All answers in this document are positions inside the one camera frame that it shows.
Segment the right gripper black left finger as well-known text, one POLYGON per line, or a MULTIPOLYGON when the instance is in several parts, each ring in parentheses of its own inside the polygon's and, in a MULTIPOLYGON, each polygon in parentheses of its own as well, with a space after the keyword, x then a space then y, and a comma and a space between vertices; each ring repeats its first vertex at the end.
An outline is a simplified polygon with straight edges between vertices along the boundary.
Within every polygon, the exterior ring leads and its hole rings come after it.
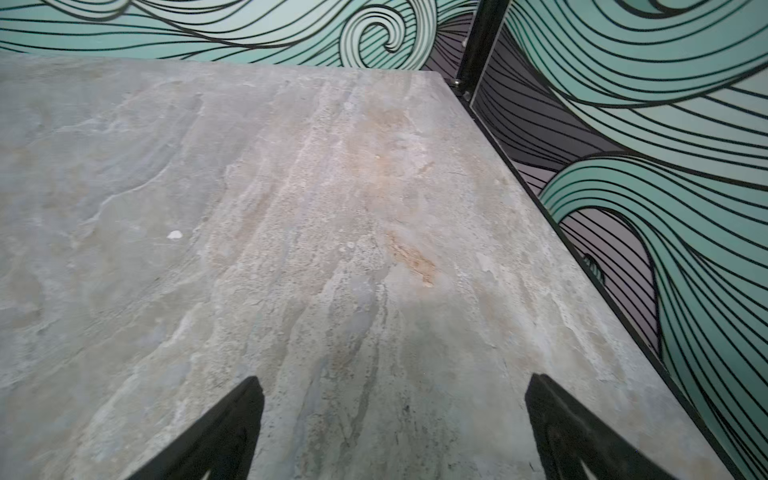
POLYGON ((265 396, 249 376, 132 479, 246 479, 260 435, 265 396))

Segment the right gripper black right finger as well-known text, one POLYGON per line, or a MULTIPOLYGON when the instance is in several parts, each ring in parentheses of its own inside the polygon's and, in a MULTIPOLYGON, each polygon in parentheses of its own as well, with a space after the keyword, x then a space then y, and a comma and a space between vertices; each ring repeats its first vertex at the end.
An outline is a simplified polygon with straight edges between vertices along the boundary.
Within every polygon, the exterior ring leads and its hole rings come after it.
POLYGON ((525 404, 548 479, 672 477, 545 374, 531 376, 525 404))

